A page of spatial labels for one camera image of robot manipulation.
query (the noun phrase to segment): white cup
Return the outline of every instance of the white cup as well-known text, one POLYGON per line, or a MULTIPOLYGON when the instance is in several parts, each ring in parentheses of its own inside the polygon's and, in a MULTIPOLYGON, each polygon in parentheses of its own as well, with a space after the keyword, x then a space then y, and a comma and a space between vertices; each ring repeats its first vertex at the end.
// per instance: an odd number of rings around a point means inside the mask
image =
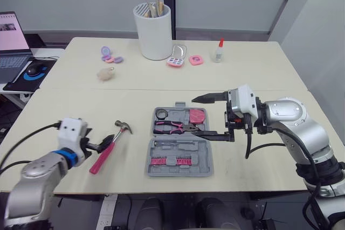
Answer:
POLYGON ((166 59, 173 50, 170 7, 164 5, 163 15, 155 18, 144 17, 147 11, 146 3, 133 9, 141 53, 151 60, 166 59))

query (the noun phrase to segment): gray tool case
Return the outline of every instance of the gray tool case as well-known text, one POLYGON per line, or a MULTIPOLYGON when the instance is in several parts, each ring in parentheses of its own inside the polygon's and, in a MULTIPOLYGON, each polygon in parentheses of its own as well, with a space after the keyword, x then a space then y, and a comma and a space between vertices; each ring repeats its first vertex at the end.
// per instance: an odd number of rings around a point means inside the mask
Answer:
MULTIPOLYGON (((205 112, 203 124, 196 125, 200 130, 209 130, 206 110, 203 108, 188 108, 184 102, 176 102, 175 107, 157 107, 153 113, 151 132, 158 130, 173 130, 170 125, 155 125, 156 111, 164 109, 168 112, 166 121, 178 121, 189 124, 189 110, 199 109, 205 112)), ((191 132, 182 134, 153 134, 147 154, 147 173, 149 176, 188 176, 206 177, 213 174, 211 144, 209 141, 194 136, 191 132)))

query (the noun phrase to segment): mouse pad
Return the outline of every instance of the mouse pad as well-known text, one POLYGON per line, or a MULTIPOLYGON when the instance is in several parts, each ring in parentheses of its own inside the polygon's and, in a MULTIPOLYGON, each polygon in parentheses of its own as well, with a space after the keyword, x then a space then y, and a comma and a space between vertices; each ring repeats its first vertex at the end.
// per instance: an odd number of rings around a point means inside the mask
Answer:
POLYGON ((26 71, 24 71, 15 82, 10 82, 3 88, 7 91, 28 91, 34 92, 39 88, 39 85, 54 66, 56 60, 35 60, 31 64, 34 63, 42 63, 44 67, 42 71, 36 76, 29 76, 26 71))

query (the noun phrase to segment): laptop keyboard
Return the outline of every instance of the laptop keyboard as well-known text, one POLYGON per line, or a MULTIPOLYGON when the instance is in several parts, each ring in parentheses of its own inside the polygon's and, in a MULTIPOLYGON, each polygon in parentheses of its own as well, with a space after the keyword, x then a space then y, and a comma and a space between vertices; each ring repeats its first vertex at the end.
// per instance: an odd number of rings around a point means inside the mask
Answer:
POLYGON ((21 67, 27 56, 0 57, 0 68, 17 68, 21 67))

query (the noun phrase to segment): computer mouse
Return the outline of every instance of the computer mouse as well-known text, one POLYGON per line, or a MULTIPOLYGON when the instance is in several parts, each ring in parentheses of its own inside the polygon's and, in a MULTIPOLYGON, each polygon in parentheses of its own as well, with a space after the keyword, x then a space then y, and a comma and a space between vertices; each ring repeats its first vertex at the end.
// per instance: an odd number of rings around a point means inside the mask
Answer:
POLYGON ((33 62, 32 64, 30 64, 27 68, 26 68, 26 73, 28 76, 36 76, 39 73, 42 72, 44 68, 43 63, 41 62, 33 62))

